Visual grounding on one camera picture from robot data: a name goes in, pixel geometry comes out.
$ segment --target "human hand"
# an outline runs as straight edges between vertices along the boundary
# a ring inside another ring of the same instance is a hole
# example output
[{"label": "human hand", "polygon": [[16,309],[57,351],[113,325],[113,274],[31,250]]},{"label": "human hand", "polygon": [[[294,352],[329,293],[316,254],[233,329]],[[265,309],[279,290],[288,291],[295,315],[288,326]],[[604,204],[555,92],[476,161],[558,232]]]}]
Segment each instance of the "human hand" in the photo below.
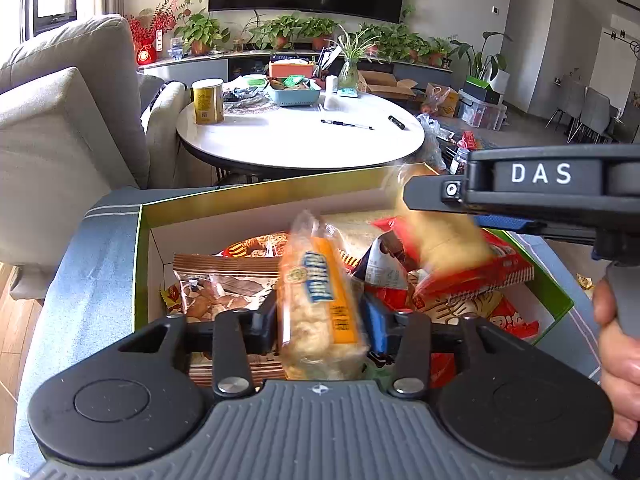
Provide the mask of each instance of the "human hand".
[{"label": "human hand", "polygon": [[626,336],[616,319],[616,298],[607,280],[593,293],[594,318],[600,332],[600,386],[614,409],[611,436],[629,441],[640,420],[640,341]]}]

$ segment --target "yellow canister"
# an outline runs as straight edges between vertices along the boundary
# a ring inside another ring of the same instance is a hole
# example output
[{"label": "yellow canister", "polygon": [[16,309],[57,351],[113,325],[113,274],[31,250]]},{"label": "yellow canister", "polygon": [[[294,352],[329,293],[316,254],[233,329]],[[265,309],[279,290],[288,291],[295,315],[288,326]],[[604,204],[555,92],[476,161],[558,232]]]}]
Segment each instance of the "yellow canister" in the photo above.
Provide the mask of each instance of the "yellow canister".
[{"label": "yellow canister", "polygon": [[196,124],[218,124],[224,120],[222,82],[222,79],[203,79],[193,84]]}]

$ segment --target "red flower arrangement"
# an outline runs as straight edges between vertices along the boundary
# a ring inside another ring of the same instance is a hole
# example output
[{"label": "red flower arrangement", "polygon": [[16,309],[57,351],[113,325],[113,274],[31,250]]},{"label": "red flower arrangement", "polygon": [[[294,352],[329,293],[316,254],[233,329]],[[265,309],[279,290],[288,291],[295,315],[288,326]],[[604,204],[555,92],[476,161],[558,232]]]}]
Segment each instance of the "red flower arrangement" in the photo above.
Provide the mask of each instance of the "red flower arrangement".
[{"label": "red flower arrangement", "polygon": [[178,5],[178,0],[165,0],[158,4],[151,16],[135,17],[129,15],[126,17],[133,36],[138,64],[149,64],[156,60],[157,54],[154,47],[156,33],[158,30],[162,30],[162,33],[165,34],[174,29],[176,25],[175,11],[181,7]]}]

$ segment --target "ribbed gray surface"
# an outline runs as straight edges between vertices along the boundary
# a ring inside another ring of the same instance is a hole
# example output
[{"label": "ribbed gray surface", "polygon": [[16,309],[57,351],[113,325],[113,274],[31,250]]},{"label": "ribbed gray surface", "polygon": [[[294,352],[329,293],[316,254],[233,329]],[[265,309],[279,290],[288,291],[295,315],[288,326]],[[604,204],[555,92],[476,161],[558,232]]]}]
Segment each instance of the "ribbed gray surface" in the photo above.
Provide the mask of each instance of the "ribbed gray surface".
[{"label": "ribbed gray surface", "polygon": [[35,480],[597,480],[592,462],[555,472],[495,465],[469,452],[427,408],[383,395],[372,381],[268,381],[256,396],[222,402],[184,446],[121,470],[49,461]]}]

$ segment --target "sofa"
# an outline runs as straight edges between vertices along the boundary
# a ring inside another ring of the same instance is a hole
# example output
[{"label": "sofa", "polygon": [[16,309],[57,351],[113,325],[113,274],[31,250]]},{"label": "sofa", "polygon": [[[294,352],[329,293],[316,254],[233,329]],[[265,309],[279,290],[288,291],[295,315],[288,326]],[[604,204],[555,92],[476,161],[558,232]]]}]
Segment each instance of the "sofa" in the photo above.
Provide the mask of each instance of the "sofa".
[{"label": "sofa", "polygon": [[118,15],[45,32],[0,60],[0,262],[20,269],[15,299],[45,297],[84,213],[112,190],[213,184],[212,168],[180,149],[188,102],[181,83],[138,74]]}]

